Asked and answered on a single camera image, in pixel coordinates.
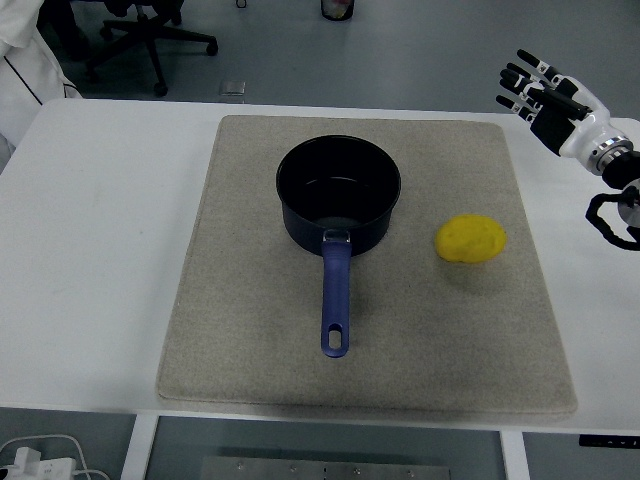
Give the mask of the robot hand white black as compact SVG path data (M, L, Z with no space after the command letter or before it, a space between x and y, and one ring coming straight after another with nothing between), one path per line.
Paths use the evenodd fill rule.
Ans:
M555 155L586 160L610 127L607 108L580 81L532 53L520 49L517 57L524 64L501 70L499 84L506 93L496 101L524 120Z

